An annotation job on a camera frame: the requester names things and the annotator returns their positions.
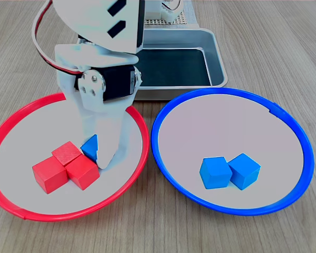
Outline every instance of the wood grain surface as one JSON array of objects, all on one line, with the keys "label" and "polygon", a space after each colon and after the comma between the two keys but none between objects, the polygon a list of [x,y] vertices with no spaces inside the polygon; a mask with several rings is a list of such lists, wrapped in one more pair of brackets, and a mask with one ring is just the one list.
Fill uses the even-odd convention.
[{"label": "wood grain surface", "polygon": [[[59,92],[55,71],[31,39],[40,1],[0,1],[0,125],[22,106]],[[218,213],[187,199],[164,178],[150,153],[138,181],[89,216],[59,223],[13,217],[0,208],[0,252],[294,252],[316,253],[316,2],[195,1],[201,27],[216,34],[227,87],[285,108],[312,143],[315,173],[292,206],[267,216]],[[53,8],[38,40],[75,43]],[[164,103],[135,103],[149,130]]]}]

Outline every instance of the red cube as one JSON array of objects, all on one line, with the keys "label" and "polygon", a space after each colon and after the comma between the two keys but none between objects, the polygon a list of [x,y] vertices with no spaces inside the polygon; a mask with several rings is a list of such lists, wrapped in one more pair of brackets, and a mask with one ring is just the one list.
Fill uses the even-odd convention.
[{"label": "red cube", "polygon": [[61,147],[55,149],[52,155],[63,165],[66,166],[74,159],[76,159],[82,153],[80,150],[71,142],[63,144]]},{"label": "red cube", "polygon": [[85,155],[80,155],[66,167],[69,178],[85,190],[100,177],[98,166]]},{"label": "red cube", "polygon": [[36,182],[47,194],[68,182],[65,167],[55,157],[49,157],[34,165],[33,172]]}]

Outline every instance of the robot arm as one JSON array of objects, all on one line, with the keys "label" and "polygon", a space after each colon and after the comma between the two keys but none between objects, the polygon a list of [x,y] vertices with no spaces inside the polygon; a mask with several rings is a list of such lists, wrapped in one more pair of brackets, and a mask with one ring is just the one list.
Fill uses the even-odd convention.
[{"label": "robot arm", "polygon": [[[57,45],[55,61],[36,41],[38,26],[52,3],[64,23],[84,38],[82,44]],[[101,169],[119,148],[125,110],[142,83],[134,64],[142,49],[144,15],[144,0],[47,0],[33,23],[38,52],[57,69],[57,83],[81,117],[81,144],[98,136]]]}]

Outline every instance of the red wire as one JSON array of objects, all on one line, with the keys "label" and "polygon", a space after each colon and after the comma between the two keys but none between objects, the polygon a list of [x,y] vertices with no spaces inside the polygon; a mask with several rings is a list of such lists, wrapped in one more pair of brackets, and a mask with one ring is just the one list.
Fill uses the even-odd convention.
[{"label": "red wire", "polygon": [[[37,30],[38,30],[38,27],[39,27],[39,25],[40,25],[40,23],[41,23],[41,20],[42,20],[44,14],[48,11],[49,7],[50,7],[52,4],[53,4],[53,1],[50,0],[49,3],[48,3],[48,5],[47,5],[47,6],[45,7],[45,9],[42,11],[40,17],[39,17],[38,20],[37,20],[36,28],[35,28],[35,39],[36,39],[36,36],[37,36]],[[49,61],[49,59],[47,58],[47,56],[43,55],[39,50],[37,50],[37,51],[38,51],[38,53],[40,54],[40,56],[43,58],[43,60],[44,60],[46,63],[48,63],[51,67],[53,67],[53,68],[55,68],[55,69],[57,69],[57,70],[60,70],[60,71],[62,71],[62,72],[65,72],[65,73],[67,73],[67,74],[70,74],[70,75],[81,75],[81,74],[83,73],[83,72],[78,71],[78,70],[77,70],[77,71],[72,71],[72,70],[68,70],[68,69],[66,69],[66,68],[64,68],[64,67],[60,67],[60,66],[54,65],[52,62]]]}]

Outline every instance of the blue rim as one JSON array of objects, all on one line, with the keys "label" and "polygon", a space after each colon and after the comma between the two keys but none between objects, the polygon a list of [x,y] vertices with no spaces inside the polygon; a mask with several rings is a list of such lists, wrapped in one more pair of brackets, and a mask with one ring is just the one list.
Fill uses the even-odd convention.
[{"label": "blue rim", "polygon": [[[303,151],[303,171],[300,177],[299,182],[297,185],[294,187],[294,189],[283,199],[279,200],[276,203],[273,203],[271,205],[261,207],[261,208],[254,208],[254,209],[234,209],[234,208],[227,208],[227,207],[221,207],[218,205],[214,205],[210,202],[207,202],[201,198],[198,198],[197,196],[191,194],[187,190],[185,190],[181,185],[179,185],[174,178],[169,174],[168,170],[166,169],[160,152],[159,152],[159,146],[158,146],[158,134],[159,134],[159,129],[164,121],[165,117],[179,104],[189,100],[196,98],[198,96],[204,96],[204,95],[209,95],[209,94],[228,94],[228,95],[235,95],[239,96],[242,98],[246,98],[249,100],[252,100],[256,103],[259,103],[263,105],[264,107],[269,109],[269,112],[275,115],[277,118],[282,120],[284,123],[286,123],[296,134],[298,137],[301,146],[302,146],[302,151]],[[269,213],[273,213],[276,211],[279,211],[281,209],[284,209],[291,204],[293,204],[295,201],[297,201],[306,191],[308,188],[313,172],[314,172],[314,155],[313,155],[313,150],[312,146],[310,144],[310,141],[305,134],[304,130],[301,128],[301,126],[297,123],[297,121],[289,114],[287,113],[284,109],[282,109],[279,105],[276,103],[273,103],[261,96],[255,95],[250,92],[246,91],[241,91],[241,90],[236,90],[232,88],[217,88],[217,87],[210,87],[210,88],[205,88],[205,89],[199,89],[199,90],[194,90],[187,92],[183,95],[180,95],[170,101],[163,109],[162,111],[158,114],[156,117],[153,127],[152,127],[152,132],[151,132],[151,148],[153,152],[154,159],[159,166],[160,170],[162,173],[165,175],[165,177],[168,179],[168,181],[178,189],[182,194],[187,196],[188,198],[192,199],[193,201],[208,207],[210,209],[213,209],[215,211],[223,212],[223,213],[228,213],[231,215],[240,215],[240,216],[257,216],[257,215],[266,215]]]}]

